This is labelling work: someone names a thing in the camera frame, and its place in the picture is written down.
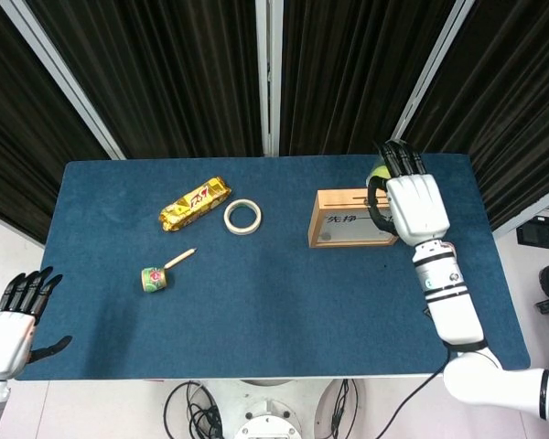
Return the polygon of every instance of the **tape roll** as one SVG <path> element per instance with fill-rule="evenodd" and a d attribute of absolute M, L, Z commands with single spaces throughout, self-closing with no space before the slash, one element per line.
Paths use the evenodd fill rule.
<path fill-rule="evenodd" d="M 247 208 L 250 208 L 256 214 L 256 219 L 248 227 L 244 227 L 244 228 L 236 227 L 230 221 L 231 213 L 234 212 L 234 210 L 240 206 L 245 206 Z M 235 235 L 249 235 L 250 233 L 254 233 L 260 227 L 260 223 L 262 220 L 263 220 L 263 213 L 260 211 L 260 208 L 255 202 L 249 199 L 244 199 L 244 198 L 237 199 L 232 203 L 230 203 L 230 205 L 223 212 L 223 222 L 226 223 L 226 227 L 228 228 L 228 230 Z"/>

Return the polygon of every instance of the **table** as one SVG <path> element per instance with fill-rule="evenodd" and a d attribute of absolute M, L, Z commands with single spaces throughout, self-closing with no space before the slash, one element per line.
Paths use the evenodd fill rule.
<path fill-rule="evenodd" d="M 362 187 L 375 155 L 91 161 L 68 164 L 43 266 L 64 279 L 35 347 L 70 334 L 22 380 L 359 377 L 431 372 L 445 348 L 423 314 L 413 249 L 309 249 L 318 189 Z M 486 336 L 506 369 L 529 366 L 490 226 L 465 155 L 424 155 L 440 186 Z M 232 196 L 177 232 L 158 212 L 210 177 Z M 248 236 L 226 231 L 237 198 L 263 211 Z M 236 211 L 233 221 L 250 222 Z M 163 291 L 142 268 L 184 250 Z"/>

